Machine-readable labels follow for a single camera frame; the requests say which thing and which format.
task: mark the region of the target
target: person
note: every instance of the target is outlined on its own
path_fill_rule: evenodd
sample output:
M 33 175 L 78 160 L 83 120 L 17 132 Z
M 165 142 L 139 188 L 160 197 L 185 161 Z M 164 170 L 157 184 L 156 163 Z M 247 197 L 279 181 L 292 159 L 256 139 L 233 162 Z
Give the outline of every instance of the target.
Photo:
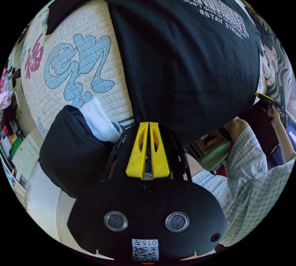
M 281 166 L 267 170 L 266 156 L 254 132 L 239 117 L 224 125 L 234 143 L 224 162 L 227 177 L 204 170 L 187 154 L 192 181 L 216 197 L 226 216 L 228 230 L 219 242 L 224 247 L 239 242 L 264 219 L 282 193 L 295 163 L 296 152 L 274 105 L 268 116 L 272 117 L 271 124 L 281 146 L 284 161 Z

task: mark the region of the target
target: screw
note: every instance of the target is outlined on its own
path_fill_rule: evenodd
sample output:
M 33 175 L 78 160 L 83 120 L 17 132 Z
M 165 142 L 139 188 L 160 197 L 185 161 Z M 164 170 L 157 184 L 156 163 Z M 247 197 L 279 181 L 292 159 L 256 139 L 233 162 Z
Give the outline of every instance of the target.
M 142 190 L 143 190 L 143 192 L 150 192 L 150 191 L 151 191 L 151 187 L 148 186 L 148 185 L 144 185 L 144 186 L 142 187 Z
M 212 237 L 211 237 L 211 242 L 216 242 L 218 241 L 220 238 L 220 234 L 219 233 L 215 233 Z
M 82 236 L 81 233 L 75 233 L 75 236 L 76 236 L 77 240 L 82 240 L 83 239 L 83 236 Z

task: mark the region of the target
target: black t-shirt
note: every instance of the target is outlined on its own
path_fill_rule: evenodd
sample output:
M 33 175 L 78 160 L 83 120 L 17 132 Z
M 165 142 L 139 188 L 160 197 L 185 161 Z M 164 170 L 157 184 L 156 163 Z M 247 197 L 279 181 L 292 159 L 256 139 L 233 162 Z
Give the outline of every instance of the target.
M 47 34 L 89 0 L 55 0 Z M 260 73 L 256 27 L 234 0 L 105 0 L 136 123 L 187 144 L 250 108 Z

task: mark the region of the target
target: plaid shirt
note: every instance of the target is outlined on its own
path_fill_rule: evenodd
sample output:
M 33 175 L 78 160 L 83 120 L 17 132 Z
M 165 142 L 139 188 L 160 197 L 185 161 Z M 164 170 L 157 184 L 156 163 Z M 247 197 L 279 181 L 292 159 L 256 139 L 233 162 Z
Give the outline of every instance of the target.
M 220 244 L 229 247 L 248 235 L 282 193 L 295 159 L 267 171 L 266 156 L 250 127 L 235 142 L 224 162 L 227 178 L 203 170 L 192 181 L 219 201 L 228 222 Z

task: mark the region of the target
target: camera lens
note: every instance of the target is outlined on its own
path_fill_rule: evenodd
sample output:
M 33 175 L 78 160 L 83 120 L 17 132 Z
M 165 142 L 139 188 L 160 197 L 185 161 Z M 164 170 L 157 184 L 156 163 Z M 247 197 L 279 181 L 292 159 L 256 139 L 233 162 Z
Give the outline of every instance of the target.
M 185 213 L 174 212 L 166 218 L 165 226 L 171 232 L 181 232 L 189 225 L 189 218 Z
M 112 231 L 122 231 L 127 227 L 127 218 L 119 211 L 110 211 L 105 215 L 104 223 Z

